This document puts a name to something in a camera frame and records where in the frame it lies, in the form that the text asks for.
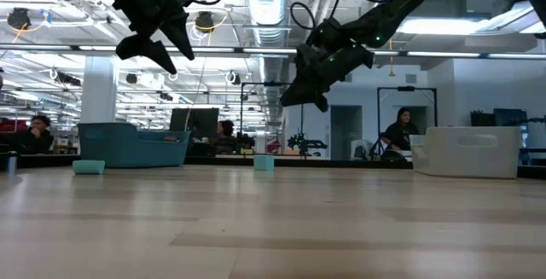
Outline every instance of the pillar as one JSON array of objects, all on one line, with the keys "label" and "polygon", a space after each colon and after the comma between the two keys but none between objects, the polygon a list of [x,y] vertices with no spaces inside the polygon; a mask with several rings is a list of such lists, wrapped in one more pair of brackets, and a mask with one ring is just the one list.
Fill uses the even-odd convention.
[{"label": "pillar", "polygon": [[112,57],[85,57],[81,123],[114,122],[119,69]]}]

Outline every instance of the white storage box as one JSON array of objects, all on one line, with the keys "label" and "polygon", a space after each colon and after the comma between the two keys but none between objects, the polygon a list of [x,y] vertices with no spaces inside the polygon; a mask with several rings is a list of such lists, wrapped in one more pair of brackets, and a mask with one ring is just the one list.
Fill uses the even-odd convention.
[{"label": "white storage box", "polygon": [[414,171],[445,177],[516,178],[519,127],[437,127],[411,136]]}]

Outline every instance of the door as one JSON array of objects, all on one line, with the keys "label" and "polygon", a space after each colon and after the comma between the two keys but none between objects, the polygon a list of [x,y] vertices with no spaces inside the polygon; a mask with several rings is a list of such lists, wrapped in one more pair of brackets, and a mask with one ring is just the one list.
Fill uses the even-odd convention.
[{"label": "door", "polygon": [[351,143],[362,139],[362,107],[331,106],[330,120],[330,159],[351,160]]}]

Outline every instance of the person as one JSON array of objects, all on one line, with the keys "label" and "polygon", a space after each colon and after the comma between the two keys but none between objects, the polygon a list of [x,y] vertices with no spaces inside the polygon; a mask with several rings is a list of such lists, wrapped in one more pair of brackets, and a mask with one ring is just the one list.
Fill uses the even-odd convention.
[{"label": "person", "polygon": [[218,122],[216,128],[216,147],[217,154],[232,154],[237,149],[237,140],[233,137],[233,121],[223,120]]},{"label": "person", "polygon": [[388,145],[387,149],[409,151],[411,150],[410,135],[419,135],[419,131],[411,123],[409,109],[400,108],[396,122],[386,128],[381,140]]},{"label": "person", "polygon": [[216,127],[216,134],[218,135],[218,138],[233,136],[233,125],[233,121],[230,120],[218,122],[218,126]]},{"label": "person", "polygon": [[53,143],[53,136],[47,130],[51,120],[47,116],[32,117],[32,127],[27,131],[17,133],[17,142],[26,147],[27,154],[46,154]]}]

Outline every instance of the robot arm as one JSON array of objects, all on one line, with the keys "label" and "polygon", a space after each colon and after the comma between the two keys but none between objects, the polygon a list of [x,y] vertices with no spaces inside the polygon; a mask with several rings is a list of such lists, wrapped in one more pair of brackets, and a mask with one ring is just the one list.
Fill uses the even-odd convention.
[{"label": "robot arm", "polygon": [[[387,43],[411,12],[425,0],[388,0],[355,21],[341,25],[333,16],[313,30],[295,58],[296,78],[281,97],[286,106],[315,103],[326,112],[328,101],[322,95],[330,86],[364,64],[371,68],[374,54],[364,48]],[[546,23],[546,0],[530,0]]]}]

